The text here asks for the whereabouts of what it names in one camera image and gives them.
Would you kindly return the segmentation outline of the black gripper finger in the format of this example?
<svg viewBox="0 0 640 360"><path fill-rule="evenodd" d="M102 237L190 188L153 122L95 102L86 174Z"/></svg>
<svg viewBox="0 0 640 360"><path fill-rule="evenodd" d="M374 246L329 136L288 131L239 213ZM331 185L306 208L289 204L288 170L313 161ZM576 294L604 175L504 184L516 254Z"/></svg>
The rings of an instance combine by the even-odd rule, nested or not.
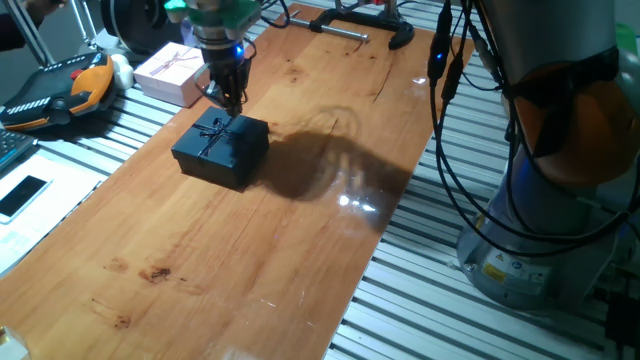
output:
<svg viewBox="0 0 640 360"><path fill-rule="evenodd" d="M246 102L246 81L242 74L235 74L231 79L231 117L236 118L242 113Z"/></svg>
<svg viewBox="0 0 640 360"><path fill-rule="evenodd" d="M229 116L233 115L233 99L229 86L223 81L215 83L215 99L220 108L224 109Z"/></svg>

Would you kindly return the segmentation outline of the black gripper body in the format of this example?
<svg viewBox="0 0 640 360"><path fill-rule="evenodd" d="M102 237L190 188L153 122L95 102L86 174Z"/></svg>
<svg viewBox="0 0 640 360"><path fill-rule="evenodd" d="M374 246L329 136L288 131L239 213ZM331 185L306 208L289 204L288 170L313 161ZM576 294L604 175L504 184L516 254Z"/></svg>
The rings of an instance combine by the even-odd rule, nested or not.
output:
<svg viewBox="0 0 640 360"><path fill-rule="evenodd" d="M231 42L223 48L202 48L202 54L211 82L225 95L242 95L248 84L253 51L246 54L241 42Z"/></svg>

